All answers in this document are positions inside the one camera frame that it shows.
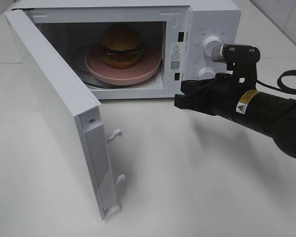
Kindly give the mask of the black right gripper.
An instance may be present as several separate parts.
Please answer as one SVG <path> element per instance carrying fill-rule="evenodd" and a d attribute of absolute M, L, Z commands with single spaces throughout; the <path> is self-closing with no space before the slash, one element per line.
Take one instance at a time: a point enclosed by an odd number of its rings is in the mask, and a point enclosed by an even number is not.
<path fill-rule="evenodd" d="M 203 98 L 194 94 L 203 91 Z M 247 85 L 231 74 L 219 73 L 214 79 L 184 80 L 181 83 L 183 95 L 176 94 L 174 105 L 232 121 L 246 121 L 243 113 L 246 105 L 240 102 L 247 92 Z"/>

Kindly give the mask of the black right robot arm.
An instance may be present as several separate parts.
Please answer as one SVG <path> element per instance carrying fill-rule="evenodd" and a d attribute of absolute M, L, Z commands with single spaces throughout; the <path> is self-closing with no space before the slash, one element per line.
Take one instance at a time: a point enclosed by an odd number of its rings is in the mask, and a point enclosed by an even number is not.
<path fill-rule="evenodd" d="M 271 137 L 285 154 L 296 158 L 296 100 L 257 91 L 231 74 L 185 80 L 174 105 L 220 116 Z"/>

